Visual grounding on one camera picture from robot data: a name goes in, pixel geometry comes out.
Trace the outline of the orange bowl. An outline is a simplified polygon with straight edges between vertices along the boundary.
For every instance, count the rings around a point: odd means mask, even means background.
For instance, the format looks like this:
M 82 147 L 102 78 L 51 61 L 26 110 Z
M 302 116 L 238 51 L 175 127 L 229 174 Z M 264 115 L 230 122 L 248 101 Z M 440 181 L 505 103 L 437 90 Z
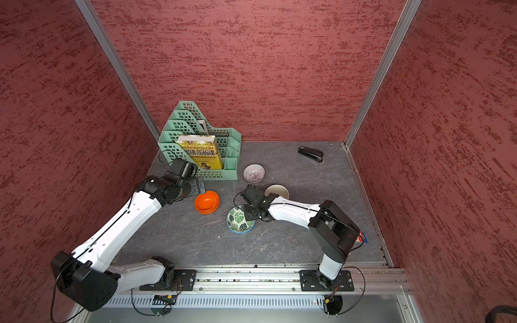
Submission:
M 220 197 L 214 191 L 207 191 L 195 199 L 195 209 L 201 214 L 213 213 L 220 204 Z

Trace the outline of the large green leaf bowl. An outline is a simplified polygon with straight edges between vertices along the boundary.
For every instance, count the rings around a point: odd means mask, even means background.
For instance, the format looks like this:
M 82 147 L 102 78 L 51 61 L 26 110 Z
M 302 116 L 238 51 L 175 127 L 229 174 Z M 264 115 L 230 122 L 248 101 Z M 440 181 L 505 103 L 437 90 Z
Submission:
M 246 234 L 253 229 L 256 221 L 246 220 L 242 205 L 238 205 L 229 211 L 226 223 L 232 232 L 236 234 Z

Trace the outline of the cream bowl front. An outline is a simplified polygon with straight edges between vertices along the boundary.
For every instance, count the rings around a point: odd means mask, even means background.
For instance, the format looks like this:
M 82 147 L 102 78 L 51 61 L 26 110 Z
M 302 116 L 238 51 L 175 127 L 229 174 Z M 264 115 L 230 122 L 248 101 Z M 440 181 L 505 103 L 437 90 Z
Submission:
M 265 196 L 269 196 L 271 194 L 276 194 L 283 197 L 284 199 L 289 199 L 288 189 L 280 184 L 271 185 L 265 190 Z

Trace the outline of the purple striped bowl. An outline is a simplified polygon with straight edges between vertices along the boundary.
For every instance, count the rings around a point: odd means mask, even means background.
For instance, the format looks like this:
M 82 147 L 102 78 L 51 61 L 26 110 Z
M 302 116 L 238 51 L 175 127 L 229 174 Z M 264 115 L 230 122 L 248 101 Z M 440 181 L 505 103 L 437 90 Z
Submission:
M 249 184 L 258 184 L 265 178 L 265 168 L 260 164 L 248 165 L 243 172 L 244 180 Z

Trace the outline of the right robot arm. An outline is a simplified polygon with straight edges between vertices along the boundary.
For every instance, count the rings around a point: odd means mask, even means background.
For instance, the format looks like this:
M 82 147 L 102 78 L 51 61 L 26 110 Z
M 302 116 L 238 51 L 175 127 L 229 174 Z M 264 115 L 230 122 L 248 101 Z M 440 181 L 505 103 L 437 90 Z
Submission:
M 323 259 L 316 270 L 320 284 L 334 282 L 355 248 L 360 237 L 359 227 L 330 200 L 321 204 L 291 201 L 278 194 L 265 195 L 249 184 L 238 193 L 244 200 L 241 210 L 247 220 L 289 222 L 310 231 L 323 251 Z

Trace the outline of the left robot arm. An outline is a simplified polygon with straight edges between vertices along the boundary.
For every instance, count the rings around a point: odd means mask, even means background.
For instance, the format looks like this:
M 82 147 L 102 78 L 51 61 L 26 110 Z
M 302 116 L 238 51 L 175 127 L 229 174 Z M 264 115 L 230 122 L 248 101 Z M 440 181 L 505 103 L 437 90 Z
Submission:
M 164 176 L 148 176 L 139 183 L 128 202 L 90 239 L 52 259 L 54 290 L 93 312 L 130 289 L 173 288 L 174 264 L 163 257 L 123 266 L 114 266 L 112 261 L 151 216 L 191 194 L 197 172 L 195 163 L 176 158 Z

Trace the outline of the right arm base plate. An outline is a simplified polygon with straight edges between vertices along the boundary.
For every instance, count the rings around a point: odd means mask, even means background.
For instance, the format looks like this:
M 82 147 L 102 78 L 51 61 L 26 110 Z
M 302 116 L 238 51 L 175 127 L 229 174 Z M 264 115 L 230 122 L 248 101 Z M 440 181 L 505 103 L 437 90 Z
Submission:
M 355 289 L 351 273 L 346 270 L 341 270 L 335 279 L 316 270 L 302 270 L 299 275 L 303 292 L 353 292 Z

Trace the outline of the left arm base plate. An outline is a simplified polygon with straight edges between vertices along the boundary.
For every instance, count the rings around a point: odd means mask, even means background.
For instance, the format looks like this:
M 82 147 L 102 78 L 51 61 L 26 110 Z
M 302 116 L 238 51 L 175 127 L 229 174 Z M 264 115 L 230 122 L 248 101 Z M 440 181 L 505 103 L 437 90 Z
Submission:
M 162 278 L 157 283 L 140 286 L 139 290 L 145 292 L 191 292 L 196 280 L 196 275 L 197 271 L 194 269 L 166 269 Z

